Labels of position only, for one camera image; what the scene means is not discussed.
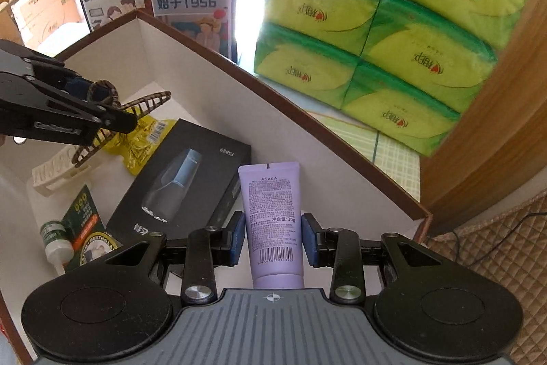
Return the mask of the black shaver box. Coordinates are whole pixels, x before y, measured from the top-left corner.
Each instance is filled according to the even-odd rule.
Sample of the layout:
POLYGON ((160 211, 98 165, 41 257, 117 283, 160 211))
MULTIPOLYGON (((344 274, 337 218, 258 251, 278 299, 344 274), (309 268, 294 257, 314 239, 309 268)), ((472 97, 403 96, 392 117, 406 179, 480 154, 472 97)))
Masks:
POLYGON ((240 193, 238 168, 251 146, 179 119, 107 223, 123 245, 150 233, 169 240, 222 227, 240 193))

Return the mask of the quilted brown cushion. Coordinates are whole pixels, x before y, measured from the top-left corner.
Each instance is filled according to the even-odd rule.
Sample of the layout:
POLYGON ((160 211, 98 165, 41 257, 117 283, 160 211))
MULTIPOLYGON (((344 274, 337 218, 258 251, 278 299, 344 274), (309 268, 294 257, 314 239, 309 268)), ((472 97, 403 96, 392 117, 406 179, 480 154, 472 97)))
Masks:
POLYGON ((513 293, 524 323, 511 357, 517 364, 546 362, 546 192, 490 220, 429 237, 426 246, 513 293))

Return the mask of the green tissue pack bundle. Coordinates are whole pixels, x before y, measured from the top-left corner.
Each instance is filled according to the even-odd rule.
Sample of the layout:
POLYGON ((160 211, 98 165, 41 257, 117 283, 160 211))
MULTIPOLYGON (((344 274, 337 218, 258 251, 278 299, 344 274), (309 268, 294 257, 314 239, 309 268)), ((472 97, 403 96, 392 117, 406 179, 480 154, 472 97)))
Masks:
POLYGON ((254 70, 430 156, 527 1, 265 0, 254 70))

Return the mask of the checkered tablecloth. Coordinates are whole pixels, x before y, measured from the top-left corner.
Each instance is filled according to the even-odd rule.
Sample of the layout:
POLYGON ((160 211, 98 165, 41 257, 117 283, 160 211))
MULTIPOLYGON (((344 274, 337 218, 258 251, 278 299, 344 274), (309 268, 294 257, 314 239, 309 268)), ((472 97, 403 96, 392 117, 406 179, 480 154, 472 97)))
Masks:
POLYGON ((416 201, 421 201, 420 156, 404 144, 354 119, 308 113, 382 170, 416 201))

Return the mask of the purple cream tube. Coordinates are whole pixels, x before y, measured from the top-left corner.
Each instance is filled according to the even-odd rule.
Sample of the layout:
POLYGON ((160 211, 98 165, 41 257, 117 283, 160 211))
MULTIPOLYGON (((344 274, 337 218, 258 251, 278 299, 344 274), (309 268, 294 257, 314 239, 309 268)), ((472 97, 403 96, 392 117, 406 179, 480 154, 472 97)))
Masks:
POLYGON ((301 166, 296 161, 241 166, 253 287, 304 287, 301 166))

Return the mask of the glue bottle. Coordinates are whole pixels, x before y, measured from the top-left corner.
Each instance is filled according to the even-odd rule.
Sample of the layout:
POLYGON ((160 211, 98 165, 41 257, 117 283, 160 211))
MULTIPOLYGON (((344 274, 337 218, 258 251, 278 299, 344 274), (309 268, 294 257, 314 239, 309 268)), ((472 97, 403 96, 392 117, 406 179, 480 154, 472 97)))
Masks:
POLYGON ((47 261, 63 275, 118 249, 106 232, 87 185, 71 203, 61 220, 49 220, 40 228, 47 261))

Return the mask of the brown cardboard boxes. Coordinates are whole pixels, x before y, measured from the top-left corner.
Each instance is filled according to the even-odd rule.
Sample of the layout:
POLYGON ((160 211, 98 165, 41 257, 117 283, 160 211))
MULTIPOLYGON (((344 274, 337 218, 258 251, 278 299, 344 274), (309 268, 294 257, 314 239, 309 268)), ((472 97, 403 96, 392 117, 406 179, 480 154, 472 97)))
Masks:
POLYGON ((80 0, 1 0, 1 37, 56 55, 89 33, 80 0))

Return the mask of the dark brown hair claw clip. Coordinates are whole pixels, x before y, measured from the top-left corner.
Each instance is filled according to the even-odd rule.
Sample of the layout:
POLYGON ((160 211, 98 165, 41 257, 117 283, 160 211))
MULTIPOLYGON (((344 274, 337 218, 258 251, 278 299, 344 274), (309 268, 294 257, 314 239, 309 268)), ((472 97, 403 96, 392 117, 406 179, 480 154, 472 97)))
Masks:
MULTIPOLYGON (((143 117, 150 115, 152 111, 158 109, 160 106, 166 104, 171 98, 172 93, 170 91, 161 91, 156 93, 150 93, 137 99, 130 101, 126 104, 120 102, 120 97, 117 88, 113 83, 107 80, 94 81, 87 90, 86 98, 92 100, 95 98, 95 94, 100 90, 105 89, 107 95, 104 99, 98 102, 99 106, 111 106, 116 110, 121 110, 124 113, 134 115, 136 121, 143 119, 143 117)), ((110 129, 101 127, 91 144, 80 145, 76 148, 74 155, 71 158, 71 163, 76 168, 81 167, 91 157, 97 154, 103 147, 105 147, 119 132, 112 131, 110 129)))

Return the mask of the beige plastic comb clip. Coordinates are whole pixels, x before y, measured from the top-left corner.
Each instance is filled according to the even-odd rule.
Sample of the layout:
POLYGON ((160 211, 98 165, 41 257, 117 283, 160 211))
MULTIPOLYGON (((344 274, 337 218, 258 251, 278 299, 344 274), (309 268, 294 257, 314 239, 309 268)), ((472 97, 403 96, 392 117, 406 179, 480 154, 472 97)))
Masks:
POLYGON ((31 186, 42 196, 51 196, 57 191, 75 188, 91 180, 91 173, 101 164, 100 157, 92 157, 82 166, 76 167, 72 158, 77 146, 65 145, 50 160, 35 167, 31 171, 31 186))

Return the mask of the yellow snack packet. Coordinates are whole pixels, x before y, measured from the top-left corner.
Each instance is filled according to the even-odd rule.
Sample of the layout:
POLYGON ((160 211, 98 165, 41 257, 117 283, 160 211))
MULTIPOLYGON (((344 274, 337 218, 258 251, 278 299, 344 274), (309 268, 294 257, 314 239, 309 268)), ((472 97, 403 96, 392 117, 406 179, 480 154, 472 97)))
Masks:
POLYGON ((134 131, 128 134, 117 133, 102 150, 112 156, 122 157, 125 168, 137 176, 175 123, 175 119, 155 119, 146 115, 138 120, 134 131))

